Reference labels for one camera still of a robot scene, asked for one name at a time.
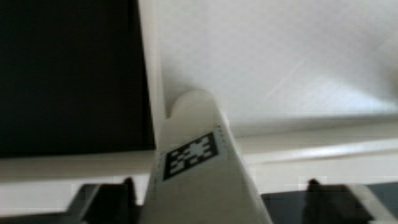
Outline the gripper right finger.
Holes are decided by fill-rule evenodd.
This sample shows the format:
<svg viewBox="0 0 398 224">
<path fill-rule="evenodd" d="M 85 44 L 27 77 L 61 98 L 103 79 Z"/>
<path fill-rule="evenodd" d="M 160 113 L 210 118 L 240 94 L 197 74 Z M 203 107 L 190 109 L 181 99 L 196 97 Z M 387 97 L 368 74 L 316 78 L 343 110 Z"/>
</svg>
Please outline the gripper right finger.
<svg viewBox="0 0 398 224">
<path fill-rule="evenodd" d="M 398 224 L 398 182 L 322 184 L 261 195 L 272 224 Z"/>
</svg>

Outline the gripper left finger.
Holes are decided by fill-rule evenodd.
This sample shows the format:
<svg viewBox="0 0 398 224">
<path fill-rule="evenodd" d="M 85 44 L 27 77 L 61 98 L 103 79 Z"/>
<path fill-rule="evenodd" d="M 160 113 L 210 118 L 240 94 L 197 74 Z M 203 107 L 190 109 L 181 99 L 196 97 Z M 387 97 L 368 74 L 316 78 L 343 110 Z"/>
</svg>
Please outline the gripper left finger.
<svg viewBox="0 0 398 224">
<path fill-rule="evenodd" d="M 84 184 L 61 224 L 139 224 L 135 183 L 126 178 L 121 183 Z"/>
</svg>

